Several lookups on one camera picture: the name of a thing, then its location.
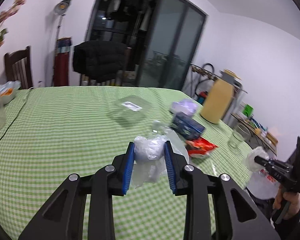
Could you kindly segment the white tissue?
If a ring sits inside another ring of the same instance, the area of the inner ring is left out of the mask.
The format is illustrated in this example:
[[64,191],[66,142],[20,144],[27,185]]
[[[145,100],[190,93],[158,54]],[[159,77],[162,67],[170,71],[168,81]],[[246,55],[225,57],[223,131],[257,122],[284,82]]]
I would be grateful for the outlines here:
[[251,172],[258,172],[263,169],[263,161],[268,161],[269,155],[262,146],[254,148],[244,159],[243,163]]

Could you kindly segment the clear plastic bag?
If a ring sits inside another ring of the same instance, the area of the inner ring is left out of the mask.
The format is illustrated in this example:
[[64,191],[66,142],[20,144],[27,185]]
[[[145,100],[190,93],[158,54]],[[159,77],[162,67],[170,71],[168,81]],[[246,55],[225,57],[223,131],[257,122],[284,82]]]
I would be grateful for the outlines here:
[[134,139],[132,172],[134,188],[141,187],[145,183],[157,183],[167,174],[164,158],[164,146],[167,141],[171,143],[174,153],[182,155],[189,162],[185,144],[174,130],[161,126],[147,137],[137,136]]

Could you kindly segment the clear plastic clamshell box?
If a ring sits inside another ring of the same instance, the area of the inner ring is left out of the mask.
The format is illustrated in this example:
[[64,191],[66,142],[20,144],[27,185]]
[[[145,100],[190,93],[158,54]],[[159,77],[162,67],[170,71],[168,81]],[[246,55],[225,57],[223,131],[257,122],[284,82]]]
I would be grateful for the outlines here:
[[124,128],[131,128],[143,120],[152,104],[147,100],[130,95],[117,99],[110,108],[109,117]]

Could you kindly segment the metal side rack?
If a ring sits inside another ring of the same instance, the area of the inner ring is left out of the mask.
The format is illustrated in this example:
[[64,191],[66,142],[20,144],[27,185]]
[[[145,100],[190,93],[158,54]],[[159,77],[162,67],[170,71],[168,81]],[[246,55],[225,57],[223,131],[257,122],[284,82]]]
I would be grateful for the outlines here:
[[[200,85],[207,81],[215,82],[219,80],[224,73],[230,75],[230,71],[228,70],[221,71],[220,74],[217,75],[214,66],[210,63],[206,63],[201,67],[192,63],[190,64],[190,70],[190,82],[185,88],[190,88],[191,97],[201,104],[204,103],[210,89],[205,88],[204,90],[198,90]],[[248,93],[243,89],[239,77],[234,77],[233,88],[230,104],[222,116],[223,122],[228,126],[234,126],[236,123],[243,124],[249,131],[249,142],[255,142],[263,146],[266,151],[277,155],[277,142],[271,142],[266,135],[262,134],[260,130],[261,125],[253,119],[252,108],[249,107],[247,110],[245,109],[248,105],[243,102],[243,98]]]

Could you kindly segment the clear drinking glass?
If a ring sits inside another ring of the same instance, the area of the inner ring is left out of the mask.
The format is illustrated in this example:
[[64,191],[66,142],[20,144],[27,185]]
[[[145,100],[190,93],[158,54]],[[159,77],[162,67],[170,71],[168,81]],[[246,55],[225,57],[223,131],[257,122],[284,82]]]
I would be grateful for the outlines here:
[[246,141],[250,137],[249,129],[243,124],[238,123],[229,138],[228,145],[233,148],[238,148],[238,146]]

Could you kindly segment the orange red snack bag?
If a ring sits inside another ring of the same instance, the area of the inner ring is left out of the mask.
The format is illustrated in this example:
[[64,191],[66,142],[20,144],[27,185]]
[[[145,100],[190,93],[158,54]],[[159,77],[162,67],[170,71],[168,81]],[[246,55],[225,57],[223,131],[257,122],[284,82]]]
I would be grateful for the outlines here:
[[205,158],[207,157],[213,150],[217,149],[218,146],[204,139],[203,137],[199,137],[194,140],[187,140],[186,149],[189,157],[191,158]]

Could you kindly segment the blue carton box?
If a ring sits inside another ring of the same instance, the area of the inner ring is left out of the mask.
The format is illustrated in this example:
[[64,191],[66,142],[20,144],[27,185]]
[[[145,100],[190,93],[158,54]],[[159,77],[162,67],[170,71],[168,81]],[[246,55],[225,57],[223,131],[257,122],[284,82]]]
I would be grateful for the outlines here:
[[183,112],[179,112],[174,116],[171,128],[186,140],[196,140],[205,131],[203,125]]

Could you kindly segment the yellow thermos jug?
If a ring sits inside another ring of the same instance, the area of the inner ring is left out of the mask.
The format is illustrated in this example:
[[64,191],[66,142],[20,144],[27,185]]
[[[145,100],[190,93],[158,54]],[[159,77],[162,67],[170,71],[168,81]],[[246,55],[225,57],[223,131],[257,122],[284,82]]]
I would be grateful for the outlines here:
[[218,124],[230,105],[234,94],[234,81],[240,78],[225,69],[222,76],[215,81],[203,103],[200,116],[212,124]]

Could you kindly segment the purple tissue pack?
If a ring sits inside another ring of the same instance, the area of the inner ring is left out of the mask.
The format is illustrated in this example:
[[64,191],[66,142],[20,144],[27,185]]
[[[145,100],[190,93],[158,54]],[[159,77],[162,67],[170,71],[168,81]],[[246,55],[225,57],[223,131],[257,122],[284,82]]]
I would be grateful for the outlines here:
[[170,112],[172,114],[177,114],[182,112],[190,117],[194,116],[198,109],[198,104],[192,99],[183,99],[178,102],[173,102],[170,107]]

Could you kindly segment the red blue fabric bag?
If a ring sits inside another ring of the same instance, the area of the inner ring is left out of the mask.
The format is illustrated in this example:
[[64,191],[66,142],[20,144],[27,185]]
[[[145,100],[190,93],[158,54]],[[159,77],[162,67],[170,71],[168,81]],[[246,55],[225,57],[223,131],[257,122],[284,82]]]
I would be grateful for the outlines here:
[[72,40],[70,37],[59,38],[53,66],[52,85],[54,87],[69,85],[69,60]]

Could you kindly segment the dark wooden chair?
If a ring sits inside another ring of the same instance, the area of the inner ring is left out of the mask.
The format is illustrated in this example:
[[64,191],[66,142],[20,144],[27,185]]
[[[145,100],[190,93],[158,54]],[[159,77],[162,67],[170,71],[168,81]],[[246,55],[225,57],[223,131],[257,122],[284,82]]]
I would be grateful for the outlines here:
[[7,81],[20,81],[21,89],[33,87],[30,50],[31,47],[27,46],[24,50],[4,55],[6,79]]

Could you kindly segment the dark sliding glass door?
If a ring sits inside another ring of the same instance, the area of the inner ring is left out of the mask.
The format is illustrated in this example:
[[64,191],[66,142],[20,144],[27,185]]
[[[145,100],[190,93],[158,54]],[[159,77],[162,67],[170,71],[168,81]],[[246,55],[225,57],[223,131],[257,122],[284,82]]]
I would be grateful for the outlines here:
[[85,40],[127,46],[124,83],[181,90],[206,19],[187,0],[96,0]]

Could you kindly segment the studio lamp on stand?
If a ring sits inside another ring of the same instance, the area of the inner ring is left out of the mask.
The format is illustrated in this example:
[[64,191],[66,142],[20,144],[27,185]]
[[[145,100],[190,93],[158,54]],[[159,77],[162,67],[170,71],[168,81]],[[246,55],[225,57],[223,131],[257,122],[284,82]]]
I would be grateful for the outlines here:
[[55,40],[55,49],[54,49],[54,57],[53,57],[53,69],[52,69],[52,80],[51,80],[51,86],[54,85],[54,79],[55,79],[55,65],[56,65],[56,56],[57,56],[57,49],[58,49],[58,39],[59,39],[59,33],[61,31],[62,26],[62,20],[63,17],[66,15],[67,10],[70,7],[72,0],[62,0],[54,7],[54,13],[59,16],[58,24],[57,24],[57,31],[56,31],[56,40]]

